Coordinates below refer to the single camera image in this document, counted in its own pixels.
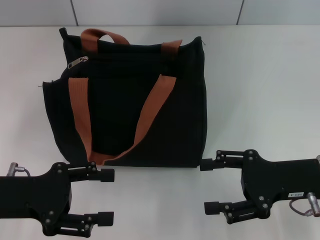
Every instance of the zipper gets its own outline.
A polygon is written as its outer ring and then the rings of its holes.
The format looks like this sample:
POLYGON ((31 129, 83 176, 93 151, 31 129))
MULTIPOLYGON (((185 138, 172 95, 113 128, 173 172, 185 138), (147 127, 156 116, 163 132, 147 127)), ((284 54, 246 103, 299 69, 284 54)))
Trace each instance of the zipper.
POLYGON ((68 64, 68 69, 74 67, 75 65, 77 65, 77 64, 79 64, 79 63, 81 63, 81 62, 86 62, 86 61, 88 61, 88 60, 89 60, 89 57, 87 57, 87 56, 79 57, 78 59, 76 59, 76 60, 74 60, 74 61, 72 61, 72 62, 70 62, 70 63, 68 64))

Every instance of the bag handle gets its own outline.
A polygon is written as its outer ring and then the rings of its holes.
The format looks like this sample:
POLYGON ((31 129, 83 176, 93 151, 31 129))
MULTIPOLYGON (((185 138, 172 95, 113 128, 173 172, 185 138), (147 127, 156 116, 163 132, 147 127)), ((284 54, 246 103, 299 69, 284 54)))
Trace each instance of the bag handle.
POLYGON ((104 35, 109 35, 115 44, 130 45, 127 39, 119 34, 115 34, 110 31, 104 31, 95 28, 88 28, 81 33, 81 45, 82 49, 86 52, 98 52, 98 40, 104 35))
MULTIPOLYGON (((177 56, 181 40, 164 42, 161 47, 163 55, 177 56)), ((119 155, 107 155, 92 150, 92 133, 90 110, 88 105, 88 81, 87 77, 72 78, 68 80, 70 103, 74 117, 74 125, 85 148, 89 162, 94 161, 97 165, 103 165, 105 161, 117 160, 136 147, 147 135, 158 112, 167 101, 176 84, 176 77, 159 75, 152 90, 146 98, 140 117, 136 125, 133 145, 119 155)))

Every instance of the black fabric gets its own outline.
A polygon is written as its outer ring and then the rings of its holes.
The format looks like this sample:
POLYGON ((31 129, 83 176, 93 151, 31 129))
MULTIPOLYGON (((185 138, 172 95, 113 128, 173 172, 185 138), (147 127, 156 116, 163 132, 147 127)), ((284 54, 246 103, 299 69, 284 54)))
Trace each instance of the black fabric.
POLYGON ((204 51, 197 37, 181 46, 174 60, 161 54, 161 44, 122 45, 98 41, 98 54, 83 52, 81 39, 60 29, 67 63, 88 56, 59 80, 43 83, 47 115, 56 144, 70 163, 87 155, 75 128, 69 78, 88 78, 92 150, 118 155, 135 138, 141 109, 159 74, 176 77, 175 86, 144 139, 110 166, 197 167, 207 135, 204 51))

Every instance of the robotic arm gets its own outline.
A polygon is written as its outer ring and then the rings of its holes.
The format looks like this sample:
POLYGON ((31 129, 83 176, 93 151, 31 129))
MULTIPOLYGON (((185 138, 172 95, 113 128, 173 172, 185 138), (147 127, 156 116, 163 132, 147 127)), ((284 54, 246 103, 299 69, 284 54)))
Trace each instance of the robotic arm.
POLYGON ((241 186, 245 201, 231 203, 205 202, 207 215, 223 213, 228 224, 254 218, 267 219, 273 204, 281 200, 308 198, 311 209, 304 216, 320 216, 317 198, 320 198, 319 159, 271 162, 259 156, 256 150, 216 152, 215 160, 203 159, 201 171, 213 169, 241 169, 241 186))
POLYGON ((95 224, 112 226, 114 213, 69 214, 71 182, 84 180, 114 182, 115 170, 98 171, 95 162, 86 165, 57 162, 47 173, 30 176, 28 170, 13 162, 7 176, 0 176, 0 219, 32 218, 42 224, 46 236, 89 238, 95 224), (28 176, 15 176, 16 172, 26 172, 28 176))

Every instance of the wall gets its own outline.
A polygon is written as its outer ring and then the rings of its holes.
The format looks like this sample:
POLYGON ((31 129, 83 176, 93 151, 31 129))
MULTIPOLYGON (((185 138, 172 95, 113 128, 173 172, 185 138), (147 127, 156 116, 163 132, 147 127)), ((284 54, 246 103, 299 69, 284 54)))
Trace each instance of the wall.
POLYGON ((0 26, 320 24, 320 0, 2 0, 0 26))

